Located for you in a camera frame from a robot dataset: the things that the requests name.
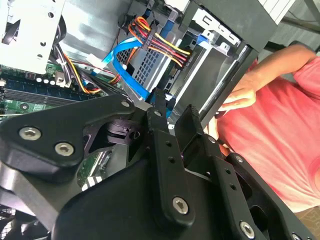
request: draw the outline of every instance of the person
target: person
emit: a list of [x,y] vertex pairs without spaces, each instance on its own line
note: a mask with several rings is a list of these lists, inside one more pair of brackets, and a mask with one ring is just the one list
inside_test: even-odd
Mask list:
[[[281,77],[288,73],[296,83]],[[320,205],[320,57],[303,45],[277,51],[249,69],[219,111],[227,112],[210,121],[210,135],[293,212]]]

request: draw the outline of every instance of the pink shirt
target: pink shirt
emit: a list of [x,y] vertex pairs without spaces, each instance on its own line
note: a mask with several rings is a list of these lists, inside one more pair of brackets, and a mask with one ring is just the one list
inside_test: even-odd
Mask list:
[[250,107],[218,120],[222,140],[241,154],[293,212],[320,205],[320,57],[256,93]]

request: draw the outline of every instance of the black bracket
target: black bracket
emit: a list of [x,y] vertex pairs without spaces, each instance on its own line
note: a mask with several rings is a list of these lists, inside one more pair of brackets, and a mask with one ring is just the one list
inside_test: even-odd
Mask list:
[[169,134],[165,93],[155,89],[147,110],[155,220],[164,230],[191,227],[196,214],[176,138]]
[[[39,178],[66,182],[84,159],[84,146],[90,148],[102,125],[129,119],[134,111],[127,98],[110,95],[11,118],[0,125],[0,159]],[[28,140],[35,134],[37,139]],[[55,147],[61,143],[71,146],[71,155],[57,153]]]
[[216,141],[204,133],[199,113],[193,106],[186,108],[174,130],[186,168],[209,176],[219,192],[216,196],[220,204],[217,207],[217,223],[223,229],[225,239],[248,239],[241,229],[241,223],[252,226],[256,239],[263,239],[251,216],[233,166],[224,161]]

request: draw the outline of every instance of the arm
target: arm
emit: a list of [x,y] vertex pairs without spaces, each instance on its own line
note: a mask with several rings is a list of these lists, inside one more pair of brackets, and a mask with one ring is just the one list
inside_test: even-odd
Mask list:
[[276,77],[296,72],[316,57],[316,54],[306,47],[293,45],[268,56],[248,74],[257,78],[254,87],[258,91]]
[[276,77],[301,69],[317,56],[302,45],[292,45],[268,56],[246,73],[221,106],[220,111],[249,107],[256,101],[256,92]]

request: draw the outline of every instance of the hand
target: hand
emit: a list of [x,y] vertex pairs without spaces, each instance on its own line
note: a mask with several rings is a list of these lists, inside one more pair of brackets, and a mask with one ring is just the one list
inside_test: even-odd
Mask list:
[[213,137],[215,140],[218,140],[219,134],[218,134],[218,125],[217,125],[217,119],[212,118],[208,125],[203,130],[206,134],[209,134],[211,137]]
[[260,76],[254,72],[246,73],[219,108],[219,112],[246,108],[254,104],[259,82]]

